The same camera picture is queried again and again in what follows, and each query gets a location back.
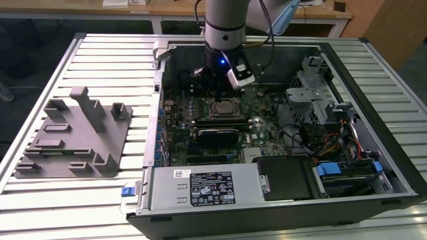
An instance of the aluminum slotted table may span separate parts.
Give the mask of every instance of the aluminum slotted table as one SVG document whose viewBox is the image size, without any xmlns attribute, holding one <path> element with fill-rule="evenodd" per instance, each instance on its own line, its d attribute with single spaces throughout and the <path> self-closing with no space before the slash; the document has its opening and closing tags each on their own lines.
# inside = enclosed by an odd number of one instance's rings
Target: aluminum slotted table
<svg viewBox="0 0 427 240">
<path fill-rule="evenodd" d="M 78 34 L 0 164 L 0 239 L 146 239 L 126 220 L 122 187 L 142 178 L 153 103 L 155 41 L 203 41 L 191 35 Z M 262 41 L 247 37 L 249 41 Z M 427 178 L 427 108 L 370 43 L 359 39 L 289 38 L 278 42 L 329 42 L 385 123 Z M 337 89 L 346 100 L 343 88 Z M 75 105 L 73 86 L 87 86 L 103 105 L 134 107 L 121 172 L 113 178 L 18 179 L 16 164 L 47 117 L 50 98 Z M 137 197 L 127 198 L 135 208 Z M 205 239 L 426 239 L 427 207 L 389 211 L 351 225 L 213 236 Z"/>
</svg>

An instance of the power supply label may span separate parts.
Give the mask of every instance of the power supply label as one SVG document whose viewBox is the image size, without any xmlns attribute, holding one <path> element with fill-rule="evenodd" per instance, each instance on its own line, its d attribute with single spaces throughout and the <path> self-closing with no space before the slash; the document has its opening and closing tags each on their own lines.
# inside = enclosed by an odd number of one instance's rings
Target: power supply label
<svg viewBox="0 0 427 240">
<path fill-rule="evenodd" d="M 233 172 L 191 173 L 190 198 L 194 207 L 235 204 Z"/>
</svg>

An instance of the metal bracket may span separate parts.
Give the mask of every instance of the metal bracket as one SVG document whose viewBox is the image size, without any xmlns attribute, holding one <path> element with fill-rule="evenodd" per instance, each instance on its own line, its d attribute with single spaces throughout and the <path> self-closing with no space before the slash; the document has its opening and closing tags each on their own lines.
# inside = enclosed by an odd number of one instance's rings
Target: metal bracket
<svg viewBox="0 0 427 240">
<path fill-rule="evenodd" d="M 154 167 L 147 167 L 143 169 L 143 178 L 141 182 L 141 192 L 139 192 L 139 208 L 141 209 L 149 209 L 151 205 L 151 188 L 153 188 L 153 173 L 154 173 Z"/>
<path fill-rule="evenodd" d="M 311 56 L 302 61 L 302 67 L 307 74 L 322 74 L 329 69 L 329 64 L 319 56 Z"/>
<path fill-rule="evenodd" d="M 354 108 L 353 104 L 351 103 L 330 103 L 327 106 L 326 106 L 326 109 L 325 109 L 325 112 L 326 112 L 326 115 L 327 115 L 327 120 L 329 121 L 333 121 L 335 120 L 335 114 L 334 113 L 338 113 L 338 112 L 347 112 L 350 111 L 351 109 Z"/>
<path fill-rule="evenodd" d="M 153 56 L 155 61 L 161 61 L 171 55 L 170 41 L 162 40 L 154 42 Z"/>
<path fill-rule="evenodd" d="M 322 94 L 318 90 L 313 91 L 309 88 L 290 88 L 286 90 L 289 100 L 295 103 L 307 103 L 313 100 L 322 100 Z"/>
<path fill-rule="evenodd" d="M 159 61 L 153 62 L 153 68 L 159 70 Z"/>
</svg>

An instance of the desk leg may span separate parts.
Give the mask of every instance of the desk leg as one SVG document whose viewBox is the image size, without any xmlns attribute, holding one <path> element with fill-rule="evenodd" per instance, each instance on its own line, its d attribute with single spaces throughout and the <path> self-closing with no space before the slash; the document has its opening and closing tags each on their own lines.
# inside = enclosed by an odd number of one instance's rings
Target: desk leg
<svg viewBox="0 0 427 240">
<path fill-rule="evenodd" d="M 338 19 L 327 37 L 339 38 L 342 36 L 347 23 L 349 23 L 349 19 Z"/>
<path fill-rule="evenodd" d="M 63 19 L 57 19 L 57 25 L 61 29 L 66 27 L 66 20 Z"/>
<path fill-rule="evenodd" d="M 151 17 L 153 32 L 157 35 L 163 34 L 162 20 L 163 20 L 162 16 L 153 16 Z"/>
</svg>

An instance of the wooden desk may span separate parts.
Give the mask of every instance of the wooden desk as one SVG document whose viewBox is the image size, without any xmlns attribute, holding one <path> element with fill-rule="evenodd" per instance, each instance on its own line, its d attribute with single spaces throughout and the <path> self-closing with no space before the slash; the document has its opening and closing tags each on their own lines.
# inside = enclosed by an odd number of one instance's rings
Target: wooden desk
<svg viewBox="0 0 427 240">
<path fill-rule="evenodd" d="M 426 0 L 346 0 L 357 13 L 342 34 L 367 38 L 395 70 L 427 37 Z"/>
<path fill-rule="evenodd" d="M 298 9 L 293 24 L 333 25 L 330 37 L 342 35 L 351 12 L 334 11 L 334 0 L 326 6 Z M 150 20 L 155 34 L 162 34 L 162 21 L 195 21 L 195 0 L 151 0 L 147 6 L 103 9 L 103 0 L 0 0 L 0 18 L 81 19 L 81 20 Z M 201 18 L 206 15 L 206 3 L 199 4 Z"/>
<path fill-rule="evenodd" d="M 158 21 L 195 21 L 197 0 L 155 0 L 151 14 L 158 16 Z M 198 6 L 198 15 L 206 15 L 206 1 Z M 333 25 L 329 33 L 330 38 L 339 38 L 346 28 L 347 22 L 354 18 L 353 13 L 334 11 L 334 0 L 326 1 L 326 6 L 311 6 L 299 8 L 294 15 L 293 24 L 325 24 Z"/>
</svg>

